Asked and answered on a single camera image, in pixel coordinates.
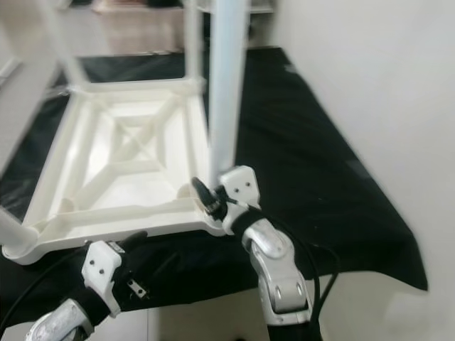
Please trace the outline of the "shiny clear tape patch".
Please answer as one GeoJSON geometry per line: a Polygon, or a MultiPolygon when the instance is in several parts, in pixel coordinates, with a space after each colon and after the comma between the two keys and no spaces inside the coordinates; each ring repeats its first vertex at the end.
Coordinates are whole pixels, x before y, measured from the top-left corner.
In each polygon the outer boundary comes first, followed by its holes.
{"type": "Polygon", "coordinates": [[[39,173],[13,173],[0,180],[0,206],[20,223],[25,219],[39,173]]]}

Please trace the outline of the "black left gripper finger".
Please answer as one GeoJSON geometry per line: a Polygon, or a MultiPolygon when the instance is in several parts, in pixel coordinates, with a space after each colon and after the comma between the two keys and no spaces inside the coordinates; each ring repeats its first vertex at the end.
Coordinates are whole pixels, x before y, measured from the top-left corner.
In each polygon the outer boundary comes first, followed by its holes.
{"type": "Polygon", "coordinates": [[[138,231],[130,234],[130,236],[124,238],[124,240],[117,242],[117,246],[124,252],[132,252],[139,247],[147,237],[149,237],[149,233],[147,233],[147,231],[138,231]]]}
{"type": "Polygon", "coordinates": [[[159,252],[149,254],[139,265],[139,282],[141,285],[150,286],[163,270],[168,269],[172,261],[172,254],[169,252],[159,252]]]}

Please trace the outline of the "black tablecloth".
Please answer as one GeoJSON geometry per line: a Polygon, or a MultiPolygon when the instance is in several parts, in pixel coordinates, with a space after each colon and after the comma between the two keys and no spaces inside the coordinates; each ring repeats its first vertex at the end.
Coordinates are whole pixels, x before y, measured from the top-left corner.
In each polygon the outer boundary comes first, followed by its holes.
{"type": "MultiPolygon", "coordinates": [[[[184,55],[82,56],[95,82],[160,80],[184,75],[184,55]]],[[[46,99],[25,139],[49,141],[68,94],[46,99]]],[[[293,228],[295,237],[318,246],[312,252],[318,274],[341,275],[329,292],[323,318],[353,296],[348,291],[394,289],[425,296],[430,285],[413,231],[384,194],[354,150],[331,122],[316,95],[281,48],[248,50],[242,91],[237,162],[252,166],[259,178],[263,208],[293,228]]],[[[196,304],[230,293],[255,291],[255,274],[239,246],[227,238],[196,231],[152,237],[134,256],[169,252],[173,258],[151,283],[152,298],[125,305],[124,312],[196,304]]],[[[31,266],[1,266],[1,315],[71,252],[46,254],[31,266]]],[[[52,270],[14,309],[9,324],[31,322],[61,303],[81,285],[82,257],[52,270]]]]}

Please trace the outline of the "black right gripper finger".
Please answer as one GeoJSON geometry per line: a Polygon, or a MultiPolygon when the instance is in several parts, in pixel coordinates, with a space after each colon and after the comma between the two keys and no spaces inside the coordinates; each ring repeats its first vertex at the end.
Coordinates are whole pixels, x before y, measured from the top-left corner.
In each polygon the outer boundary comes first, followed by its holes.
{"type": "Polygon", "coordinates": [[[196,202],[199,207],[218,208],[217,195],[200,178],[191,178],[191,186],[196,194],[196,202]]]}

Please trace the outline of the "beige cover cloth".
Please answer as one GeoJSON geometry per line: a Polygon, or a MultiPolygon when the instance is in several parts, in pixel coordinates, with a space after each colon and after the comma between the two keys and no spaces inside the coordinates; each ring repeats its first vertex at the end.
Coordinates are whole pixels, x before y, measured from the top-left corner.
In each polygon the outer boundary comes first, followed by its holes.
{"type": "Polygon", "coordinates": [[[178,52],[184,49],[184,10],[147,6],[95,6],[105,42],[115,55],[178,52]]]}

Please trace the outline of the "white plastic children table top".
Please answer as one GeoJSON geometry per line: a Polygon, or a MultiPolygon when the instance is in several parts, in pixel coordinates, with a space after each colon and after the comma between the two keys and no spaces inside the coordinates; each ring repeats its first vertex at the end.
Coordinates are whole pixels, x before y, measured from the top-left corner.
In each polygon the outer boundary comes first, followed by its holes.
{"type": "Polygon", "coordinates": [[[191,178],[209,179],[202,87],[185,77],[72,88],[49,141],[22,143],[6,175],[39,173],[22,224],[38,233],[17,264],[80,247],[204,231],[224,236],[196,204],[191,178]]]}

